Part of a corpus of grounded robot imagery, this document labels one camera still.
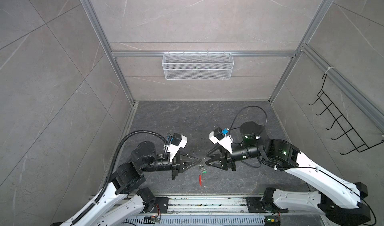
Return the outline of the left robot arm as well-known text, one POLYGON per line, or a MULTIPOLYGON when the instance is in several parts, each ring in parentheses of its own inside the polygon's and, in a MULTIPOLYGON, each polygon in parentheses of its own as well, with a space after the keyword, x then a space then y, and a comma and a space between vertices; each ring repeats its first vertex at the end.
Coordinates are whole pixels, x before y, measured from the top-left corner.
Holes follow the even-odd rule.
POLYGON ((129 159, 114 171, 101 191, 79 212, 59 226, 116 226, 139 213, 159 213, 156 197, 149 188, 142 188, 145 172, 170 171, 171 178, 200 163, 200 159, 181 154, 180 148, 187 141, 182 138, 177 145, 170 144, 167 156, 156 153, 152 142, 141 142, 129 159))

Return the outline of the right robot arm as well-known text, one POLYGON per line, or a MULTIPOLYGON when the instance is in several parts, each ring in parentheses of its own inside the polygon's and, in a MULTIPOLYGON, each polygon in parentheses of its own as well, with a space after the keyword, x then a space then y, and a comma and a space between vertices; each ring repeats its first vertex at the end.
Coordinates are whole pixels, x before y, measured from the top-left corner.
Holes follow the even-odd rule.
POLYGON ((265 127, 253 121, 240 127, 242 141, 235 144, 228 128, 216 128, 209 135, 215 147, 207 153, 207 166, 236 171, 236 163, 256 158, 260 166, 295 176, 315 188, 313 192, 288 192, 266 188, 259 205, 264 211, 313 212, 339 226, 374 226, 377 218, 365 198, 368 188, 361 182, 350 183, 327 171, 291 143, 271 139, 265 127))

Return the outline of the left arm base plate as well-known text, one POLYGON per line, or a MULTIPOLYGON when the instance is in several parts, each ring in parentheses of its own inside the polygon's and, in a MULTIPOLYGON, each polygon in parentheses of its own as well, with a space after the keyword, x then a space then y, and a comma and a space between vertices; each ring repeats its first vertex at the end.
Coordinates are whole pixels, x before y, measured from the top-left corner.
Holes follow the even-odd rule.
POLYGON ((168 212, 169 200, 170 198, 167 197, 156 198, 155 203, 153 205, 145 207, 144 213, 157 215, 158 212, 160 212, 160 214, 166 214, 168 212))

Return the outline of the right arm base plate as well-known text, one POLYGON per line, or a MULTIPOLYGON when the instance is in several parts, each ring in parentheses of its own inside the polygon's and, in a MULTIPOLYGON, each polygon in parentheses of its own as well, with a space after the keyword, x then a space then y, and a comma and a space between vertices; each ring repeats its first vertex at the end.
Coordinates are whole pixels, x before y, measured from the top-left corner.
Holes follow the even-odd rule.
POLYGON ((288 213, 288 209, 280 209, 272 199, 263 197, 246 197, 246 203, 249 213, 288 213))

